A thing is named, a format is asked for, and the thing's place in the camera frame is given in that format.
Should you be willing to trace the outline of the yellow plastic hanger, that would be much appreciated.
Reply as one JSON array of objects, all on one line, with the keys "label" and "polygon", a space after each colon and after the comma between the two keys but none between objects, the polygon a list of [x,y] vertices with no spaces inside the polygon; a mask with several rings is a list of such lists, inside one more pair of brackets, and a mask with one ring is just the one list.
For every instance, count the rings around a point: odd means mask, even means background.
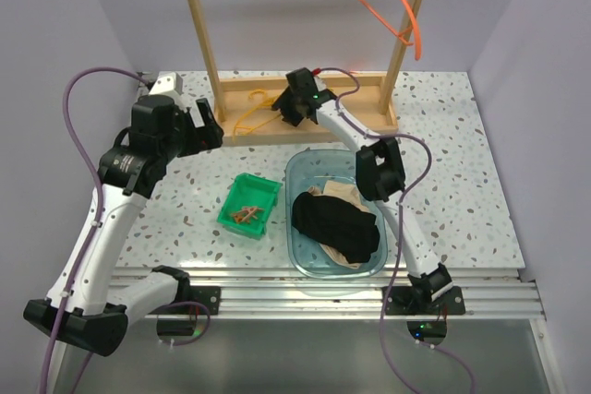
[{"label": "yellow plastic hanger", "polygon": [[232,130],[232,139],[252,134],[280,117],[279,113],[272,109],[278,97],[271,96],[267,90],[252,90],[248,93],[247,99],[252,103],[258,102],[236,120]]}]

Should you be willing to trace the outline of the beige underwear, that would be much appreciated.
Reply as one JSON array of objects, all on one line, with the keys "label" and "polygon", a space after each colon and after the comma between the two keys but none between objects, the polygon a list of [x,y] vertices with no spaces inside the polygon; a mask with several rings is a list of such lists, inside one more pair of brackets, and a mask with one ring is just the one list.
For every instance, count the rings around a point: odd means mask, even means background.
[{"label": "beige underwear", "polygon": [[[345,184],[329,180],[326,182],[323,189],[318,186],[310,186],[307,192],[312,196],[328,196],[339,198],[357,209],[369,212],[368,207],[362,204],[359,192],[355,185]],[[345,267],[348,269],[359,269],[362,266],[361,262],[350,262],[345,255],[339,252],[336,248],[325,244],[320,244],[320,247],[324,253],[333,261],[335,264]]]}]

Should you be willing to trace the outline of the black underwear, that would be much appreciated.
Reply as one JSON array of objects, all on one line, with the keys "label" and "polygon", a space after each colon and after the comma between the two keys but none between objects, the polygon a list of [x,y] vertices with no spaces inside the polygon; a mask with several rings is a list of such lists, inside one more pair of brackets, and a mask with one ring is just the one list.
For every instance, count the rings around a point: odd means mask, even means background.
[{"label": "black underwear", "polygon": [[301,234],[336,248],[350,262],[368,262],[380,246],[377,217],[336,197],[301,193],[292,205],[291,222]]}]

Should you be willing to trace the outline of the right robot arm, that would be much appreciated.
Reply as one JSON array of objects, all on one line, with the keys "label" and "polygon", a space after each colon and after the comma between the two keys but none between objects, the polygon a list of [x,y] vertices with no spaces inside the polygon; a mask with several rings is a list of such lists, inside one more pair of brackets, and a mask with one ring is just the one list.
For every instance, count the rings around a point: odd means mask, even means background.
[{"label": "right robot arm", "polygon": [[[404,213],[404,200],[429,173],[433,156],[419,137],[400,133],[382,134],[368,128],[344,106],[343,98],[361,90],[361,82],[351,72],[334,68],[354,86],[338,94],[322,87],[320,74],[325,70],[298,68],[285,75],[287,87],[271,106],[283,120],[297,126],[308,119],[345,144],[356,156],[356,187],[361,197],[373,202],[388,222],[397,241],[396,260],[406,265],[410,284],[398,293],[394,289],[394,272],[382,291],[382,314],[387,315],[396,303],[406,302],[401,310],[406,315],[435,316],[464,314],[461,289],[453,283],[446,266],[429,246],[414,216]],[[398,140],[418,143],[426,152],[426,167],[417,179],[407,184]]]}]

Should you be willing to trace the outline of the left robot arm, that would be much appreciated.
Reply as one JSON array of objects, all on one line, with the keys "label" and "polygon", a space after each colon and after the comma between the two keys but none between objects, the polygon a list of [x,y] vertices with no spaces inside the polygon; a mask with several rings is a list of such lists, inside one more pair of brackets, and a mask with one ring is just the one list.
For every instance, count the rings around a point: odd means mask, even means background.
[{"label": "left robot arm", "polygon": [[99,184],[62,275],[23,317],[35,328],[82,350],[111,355],[127,330],[158,309],[186,311],[193,300],[186,272],[160,265],[124,290],[110,292],[111,276],[139,214],[175,158],[218,149],[223,131],[207,100],[187,109],[149,94],[132,107],[131,124],[101,157]]}]

